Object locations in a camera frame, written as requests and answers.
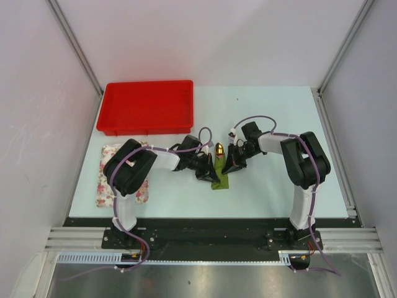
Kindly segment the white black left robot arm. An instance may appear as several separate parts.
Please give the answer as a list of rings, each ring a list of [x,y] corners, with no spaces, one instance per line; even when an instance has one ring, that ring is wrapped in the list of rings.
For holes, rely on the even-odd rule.
[[[135,194],[152,169],[182,171],[190,169],[201,181],[219,183],[208,144],[192,135],[171,148],[142,145],[134,139],[126,141],[104,166],[107,184],[115,195],[112,223],[118,229],[115,240],[124,248],[132,247],[137,233],[132,229],[135,215]]]

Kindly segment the iridescent rainbow spoon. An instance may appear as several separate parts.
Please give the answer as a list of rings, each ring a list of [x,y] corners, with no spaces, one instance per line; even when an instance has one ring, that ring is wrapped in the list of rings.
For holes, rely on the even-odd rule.
[[[223,158],[225,155],[224,146],[221,143],[216,143],[215,145],[215,156],[217,158]]]

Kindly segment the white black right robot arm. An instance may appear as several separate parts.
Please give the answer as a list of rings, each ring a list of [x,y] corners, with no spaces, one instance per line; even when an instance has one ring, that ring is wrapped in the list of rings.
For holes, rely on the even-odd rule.
[[[230,130],[226,163],[223,174],[247,167],[246,160],[260,153],[283,156],[289,179],[294,185],[292,213],[289,221],[293,227],[286,233],[287,244],[300,249],[308,243],[305,230],[313,228],[316,192],[331,172],[331,164],[313,132],[301,135],[262,132],[255,122],[242,127],[245,141],[238,145],[236,129]]]

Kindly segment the green paper napkin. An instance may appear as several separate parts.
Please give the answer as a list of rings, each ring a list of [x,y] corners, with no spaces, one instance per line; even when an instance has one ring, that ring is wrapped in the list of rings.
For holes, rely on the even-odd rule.
[[[224,165],[226,164],[226,156],[225,154],[223,155],[217,155],[214,159],[214,169],[215,172],[220,180],[219,183],[212,183],[211,184],[211,189],[212,190],[224,190],[229,188],[229,179],[227,174],[222,173],[222,169]]]

